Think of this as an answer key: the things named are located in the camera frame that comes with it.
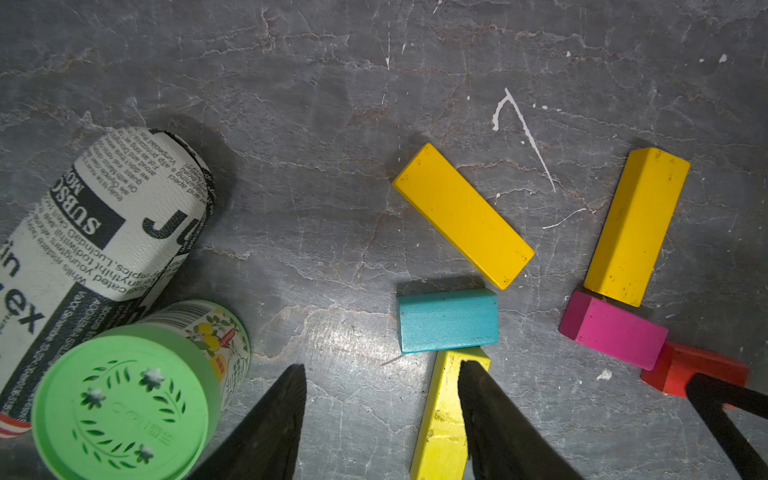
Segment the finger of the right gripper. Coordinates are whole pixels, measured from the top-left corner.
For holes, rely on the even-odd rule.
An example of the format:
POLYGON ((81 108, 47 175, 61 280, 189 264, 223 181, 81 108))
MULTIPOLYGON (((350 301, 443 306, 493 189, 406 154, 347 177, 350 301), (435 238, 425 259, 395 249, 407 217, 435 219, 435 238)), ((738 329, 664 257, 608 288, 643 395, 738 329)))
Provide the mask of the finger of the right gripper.
POLYGON ((686 396, 742 479, 766 479, 767 463, 725 411, 726 406, 767 418, 767 396, 703 374, 694 374, 686 396))

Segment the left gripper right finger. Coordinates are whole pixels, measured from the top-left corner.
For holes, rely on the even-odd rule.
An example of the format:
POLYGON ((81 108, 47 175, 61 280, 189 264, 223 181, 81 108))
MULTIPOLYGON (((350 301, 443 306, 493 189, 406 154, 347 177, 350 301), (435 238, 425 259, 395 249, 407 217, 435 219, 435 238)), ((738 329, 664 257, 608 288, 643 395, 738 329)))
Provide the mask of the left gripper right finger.
POLYGON ((476 479, 579 479, 476 361, 461 363, 457 383, 476 479))

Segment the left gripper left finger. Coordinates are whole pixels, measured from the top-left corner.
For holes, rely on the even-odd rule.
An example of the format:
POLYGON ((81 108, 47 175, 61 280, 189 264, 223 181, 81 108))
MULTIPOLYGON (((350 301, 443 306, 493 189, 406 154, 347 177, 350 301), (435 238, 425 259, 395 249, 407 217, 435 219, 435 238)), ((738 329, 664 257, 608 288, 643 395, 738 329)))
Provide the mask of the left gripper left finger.
POLYGON ((293 364, 190 477, 291 479, 296 469, 306 398, 305 367, 293 364))

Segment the red block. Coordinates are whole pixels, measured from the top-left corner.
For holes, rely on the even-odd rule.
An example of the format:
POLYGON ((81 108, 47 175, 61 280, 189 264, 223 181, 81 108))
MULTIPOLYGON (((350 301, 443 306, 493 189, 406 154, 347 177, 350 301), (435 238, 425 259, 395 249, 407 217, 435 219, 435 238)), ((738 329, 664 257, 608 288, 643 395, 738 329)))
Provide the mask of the red block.
POLYGON ((656 390, 686 398, 685 386, 697 373, 744 387, 749 367, 727 356, 677 343, 666 342, 652 370, 643 370, 641 379, 656 390))

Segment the lime yellow long block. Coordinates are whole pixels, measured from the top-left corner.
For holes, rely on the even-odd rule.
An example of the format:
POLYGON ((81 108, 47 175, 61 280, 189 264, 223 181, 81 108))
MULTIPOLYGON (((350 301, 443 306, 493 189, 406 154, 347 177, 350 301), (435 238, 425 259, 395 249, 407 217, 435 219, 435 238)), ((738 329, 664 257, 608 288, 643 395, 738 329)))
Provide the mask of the lime yellow long block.
POLYGON ((458 395, 463 361, 476 361, 486 371, 491 365, 490 358, 480 347, 437 353, 410 468, 411 479, 464 477, 468 447, 458 395))

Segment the magenta block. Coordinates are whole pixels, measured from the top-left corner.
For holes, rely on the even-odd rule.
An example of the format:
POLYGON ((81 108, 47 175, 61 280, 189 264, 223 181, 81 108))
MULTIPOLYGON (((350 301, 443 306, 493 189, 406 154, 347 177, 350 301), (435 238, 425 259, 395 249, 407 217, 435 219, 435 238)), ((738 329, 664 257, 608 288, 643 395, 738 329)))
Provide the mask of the magenta block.
POLYGON ((575 291, 559 326, 574 342, 644 370, 652 370, 668 330, 633 313, 575 291))

